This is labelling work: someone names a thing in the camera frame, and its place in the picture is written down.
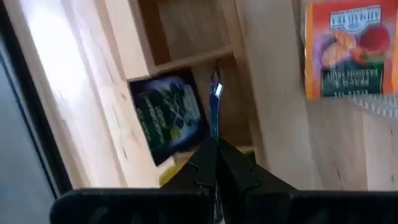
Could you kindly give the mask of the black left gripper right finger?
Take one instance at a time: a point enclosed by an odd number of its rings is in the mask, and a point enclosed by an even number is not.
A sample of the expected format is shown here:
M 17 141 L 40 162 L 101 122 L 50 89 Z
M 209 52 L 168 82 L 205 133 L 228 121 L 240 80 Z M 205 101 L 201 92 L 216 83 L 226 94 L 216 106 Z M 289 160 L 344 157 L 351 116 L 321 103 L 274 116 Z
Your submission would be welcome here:
M 293 186 L 265 170 L 224 139 L 219 141 L 218 176 L 241 191 L 256 188 L 265 191 L 295 191 Z

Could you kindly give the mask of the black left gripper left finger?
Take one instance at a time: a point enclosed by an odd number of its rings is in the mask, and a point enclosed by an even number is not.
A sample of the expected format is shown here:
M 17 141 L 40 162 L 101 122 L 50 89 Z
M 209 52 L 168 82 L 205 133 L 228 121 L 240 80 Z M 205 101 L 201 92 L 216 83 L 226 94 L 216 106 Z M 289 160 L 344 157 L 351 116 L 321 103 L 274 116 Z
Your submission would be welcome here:
M 174 171 L 162 189 L 199 189 L 215 187 L 217 146 L 213 138 L 206 138 L 181 168 Z

